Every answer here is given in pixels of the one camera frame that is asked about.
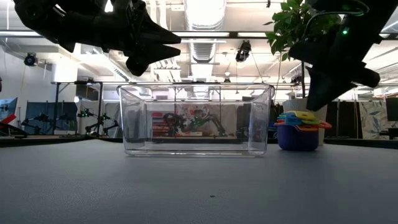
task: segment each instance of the red object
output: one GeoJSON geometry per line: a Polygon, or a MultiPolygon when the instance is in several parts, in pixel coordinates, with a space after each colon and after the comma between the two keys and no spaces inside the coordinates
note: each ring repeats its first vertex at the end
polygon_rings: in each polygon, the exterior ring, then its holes
{"type": "Polygon", "coordinates": [[[2,120],[1,122],[3,124],[9,124],[11,121],[14,121],[17,118],[17,116],[15,116],[14,114],[8,116],[6,119],[2,120]]]}
{"type": "Polygon", "coordinates": [[[319,124],[318,127],[319,127],[319,128],[325,128],[325,129],[331,129],[331,128],[332,128],[332,125],[329,124],[329,123],[327,123],[327,122],[325,122],[325,121],[321,121],[321,124],[319,124]]]}
{"type": "Polygon", "coordinates": [[[163,113],[160,113],[160,112],[153,112],[152,113],[152,117],[153,118],[163,118],[163,113]]]}

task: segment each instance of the clear plastic bin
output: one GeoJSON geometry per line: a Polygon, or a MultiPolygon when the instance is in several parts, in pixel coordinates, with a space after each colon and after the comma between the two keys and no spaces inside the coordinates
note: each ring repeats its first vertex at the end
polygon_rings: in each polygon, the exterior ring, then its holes
{"type": "Polygon", "coordinates": [[[119,87],[124,148],[135,156],[262,156],[274,87],[132,83],[119,87]]]}

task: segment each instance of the black robotic arm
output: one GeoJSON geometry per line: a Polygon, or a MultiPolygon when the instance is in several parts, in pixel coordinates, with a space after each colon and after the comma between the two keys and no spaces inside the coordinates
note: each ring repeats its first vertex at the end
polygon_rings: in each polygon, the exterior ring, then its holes
{"type": "Polygon", "coordinates": [[[321,37],[304,36],[289,51],[293,58],[312,64],[307,109],[317,111],[360,83],[372,88],[378,73],[363,62],[373,44],[397,9],[398,0],[307,0],[325,14],[346,14],[340,26],[321,37]]]}
{"type": "Polygon", "coordinates": [[[141,76],[149,64],[180,55],[164,46],[181,38],[153,22],[141,0],[14,0],[24,25],[73,52],[76,43],[123,51],[127,68],[141,76]]]}

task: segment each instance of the desk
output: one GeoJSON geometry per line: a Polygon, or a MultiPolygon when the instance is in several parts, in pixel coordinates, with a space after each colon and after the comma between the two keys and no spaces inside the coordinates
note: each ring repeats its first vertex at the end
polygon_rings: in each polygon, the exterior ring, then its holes
{"type": "Polygon", "coordinates": [[[398,150],[128,157],[100,140],[0,149],[0,223],[398,223],[398,150]]]}

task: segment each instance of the ceiling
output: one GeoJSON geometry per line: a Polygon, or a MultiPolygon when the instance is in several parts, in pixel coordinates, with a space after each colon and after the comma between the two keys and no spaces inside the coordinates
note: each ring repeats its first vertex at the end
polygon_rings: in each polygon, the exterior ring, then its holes
{"type": "MultiPolygon", "coordinates": [[[[279,2],[282,0],[273,0],[271,7],[266,8],[266,1],[261,0],[227,0],[226,13],[224,18],[225,31],[243,31],[243,32],[264,32],[272,30],[272,26],[264,26],[265,22],[271,21],[273,13],[280,11],[279,2]]],[[[148,12],[150,12],[150,4],[148,3],[148,12]]],[[[157,22],[160,21],[160,1],[157,1],[157,22]]],[[[26,30],[18,16],[16,15],[13,2],[10,0],[0,0],[0,30],[26,30]]],[[[180,31],[187,30],[185,23],[183,0],[166,0],[166,23],[169,30],[180,31]]],[[[386,24],[385,32],[395,32],[395,23],[398,19],[396,12],[390,21],[386,24]]],[[[241,45],[242,39],[217,39],[222,43],[216,45],[216,56],[213,62],[212,76],[216,80],[223,80],[225,73],[229,72],[231,81],[236,81],[238,76],[239,82],[265,82],[275,83],[279,74],[283,78],[289,79],[295,74],[294,68],[299,65],[298,61],[284,61],[279,67],[279,55],[272,55],[271,48],[267,40],[264,39],[248,39],[252,45],[252,54],[246,60],[243,68],[237,68],[234,57],[237,48],[241,45]]],[[[59,52],[51,51],[60,47],[41,38],[8,38],[0,39],[0,44],[7,44],[6,49],[14,55],[23,57],[27,53],[27,49],[35,49],[40,52],[43,60],[48,63],[62,63],[58,58],[67,57],[68,52],[63,49],[59,52]]],[[[385,40],[380,45],[374,45],[365,58],[368,63],[367,67],[380,72],[383,82],[391,83],[398,78],[398,40],[385,40]]],[[[181,55],[175,60],[181,68],[181,78],[190,75],[191,59],[188,44],[174,45],[181,50],[181,55]]],[[[90,50],[82,50],[82,54],[73,54],[74,61],[78,62],[82,67],[89,70],[93,76],[100,80],[113,81],[115,79],[112,68],[105,62],[106,58],[98,55],[86,54],[90,50]]],[[[119,52],[111,52],[109,59],[123,72],[128,73],[123,57],[119,52]]]]}

